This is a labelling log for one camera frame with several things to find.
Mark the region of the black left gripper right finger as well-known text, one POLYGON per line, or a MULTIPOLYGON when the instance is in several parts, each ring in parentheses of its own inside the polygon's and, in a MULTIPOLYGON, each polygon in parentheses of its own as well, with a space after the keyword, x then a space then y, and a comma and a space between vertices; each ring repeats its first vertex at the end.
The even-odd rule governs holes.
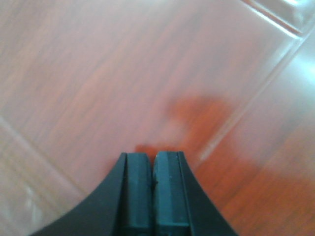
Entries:
POLYGON ((155 235, 236 235, 201 188, 183 152, 158 152, 153 179, 155 235))

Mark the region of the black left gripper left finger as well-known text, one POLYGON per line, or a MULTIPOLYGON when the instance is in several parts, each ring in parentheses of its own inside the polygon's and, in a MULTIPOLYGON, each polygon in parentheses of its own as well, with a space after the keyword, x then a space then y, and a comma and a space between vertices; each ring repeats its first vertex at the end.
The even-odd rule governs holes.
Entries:
POLYGON ((152 173, 145 153, 122 153, 80 204, 35 236, 151 236, 152 173))

